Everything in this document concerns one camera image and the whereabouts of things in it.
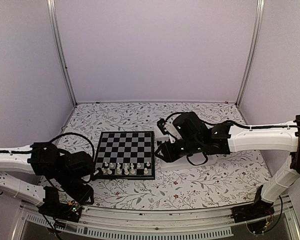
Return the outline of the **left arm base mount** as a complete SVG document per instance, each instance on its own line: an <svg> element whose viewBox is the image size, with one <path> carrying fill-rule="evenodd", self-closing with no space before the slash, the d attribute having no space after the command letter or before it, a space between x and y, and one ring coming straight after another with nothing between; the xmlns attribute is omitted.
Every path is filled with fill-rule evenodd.
<svg viewBox="0 0 300 240"><path fill-rule="evenodd" d="M63 203L59 200L49 199L38 207L38 212L54 219L78 223L82 214L82 206L74 200Z"/></svg>

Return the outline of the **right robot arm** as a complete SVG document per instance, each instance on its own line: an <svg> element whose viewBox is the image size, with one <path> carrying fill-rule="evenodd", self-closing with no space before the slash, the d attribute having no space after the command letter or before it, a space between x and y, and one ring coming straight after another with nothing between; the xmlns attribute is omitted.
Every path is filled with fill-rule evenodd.
<svg viewBox="0 0 300 240"><path fill-rule="evenodd" d="M232 120L208 123L193 112L176 112L172 121L178 133L161 143L155 156L166 163L202 153L229 155L250 150L289 152L284 165L260 186L248 207L252 218L259 218L274 201L300 178L300 115L292 121L273 125L243 125Z"/></svg>

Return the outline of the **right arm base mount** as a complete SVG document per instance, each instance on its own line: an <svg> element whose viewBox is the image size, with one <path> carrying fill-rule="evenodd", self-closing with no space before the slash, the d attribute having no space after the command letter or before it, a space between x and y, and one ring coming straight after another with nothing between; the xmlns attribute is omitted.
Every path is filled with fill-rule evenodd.
<svg viewBox="0 0 300 240"><path fill-rule="evenodd" d="M272 203L244 204L231 208L230 218L235 223L246 223L247 229L254 235L264 234L269 227L275 213Z"/></svg>

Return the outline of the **white plastic tray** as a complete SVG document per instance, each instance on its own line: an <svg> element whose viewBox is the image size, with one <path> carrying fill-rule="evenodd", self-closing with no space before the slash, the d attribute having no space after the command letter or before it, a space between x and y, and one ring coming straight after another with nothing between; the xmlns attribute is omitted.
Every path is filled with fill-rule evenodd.
<svg viewBox="0 0 300 240"><path fill-rule="evenodd" d="M185 170L214 165L216 163L217 156L206 155L204 152L202 152L202 146L197 144L197 142L194 140L187 143L181 138L174 139L170 136L161 136L155 138L157 148L164 142L174 143L176 141L179 141L183 145L182 150L184 150L184 156L175 162L164 162L163 160L159 159L162 171Z"/></svg>

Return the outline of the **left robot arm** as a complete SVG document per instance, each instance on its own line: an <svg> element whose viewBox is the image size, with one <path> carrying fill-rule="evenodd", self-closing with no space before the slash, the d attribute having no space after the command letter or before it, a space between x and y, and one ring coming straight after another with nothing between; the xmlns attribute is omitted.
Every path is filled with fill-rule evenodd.
<svg viewBox="0 0 300 240"><path fill-rule="evenodd" d="M94 156L85 151L70 153L53 141L35 142L15 148L0 148L0 194L27 201L45 209L53 216L64 213L59 192L64 191L80 205L94 203L94 190L84 177L95 173ZM21 172L55 180L60 187L32 185L10 175Z"/></svg>

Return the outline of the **black grey chessboard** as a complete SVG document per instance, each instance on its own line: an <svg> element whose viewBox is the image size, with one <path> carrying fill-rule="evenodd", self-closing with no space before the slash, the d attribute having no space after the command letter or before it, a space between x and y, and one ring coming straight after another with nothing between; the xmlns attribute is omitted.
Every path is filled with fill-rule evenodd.
<svg viewBox="0 0 300 240"><path fill-rule="evenodd" d="M96 169L100 173L95 174L96 180L154 180L155 179L155 141L153 131L103 131L100 134L96 150ZM117 174L117 163L121 164L122 173ZM131 163L134 164L135 174L131 174ZM141 163L141 168L137 168L137 163ZM125 170L129 170L129 175L125 175Z"/></svg>

